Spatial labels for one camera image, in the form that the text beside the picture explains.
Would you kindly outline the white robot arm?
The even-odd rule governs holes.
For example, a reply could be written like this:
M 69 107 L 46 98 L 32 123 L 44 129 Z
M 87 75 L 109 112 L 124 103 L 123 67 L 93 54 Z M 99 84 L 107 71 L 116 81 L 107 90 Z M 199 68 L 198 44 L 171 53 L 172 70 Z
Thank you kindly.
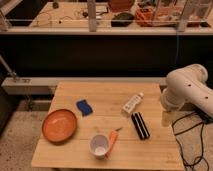
M 192 64 L 173 70 L 166 76 L 167 87 L 160 101 L 166 111 L 180 110 L 186 101 L 213 118 L 213 89 L 206 86 L 207 69 Z

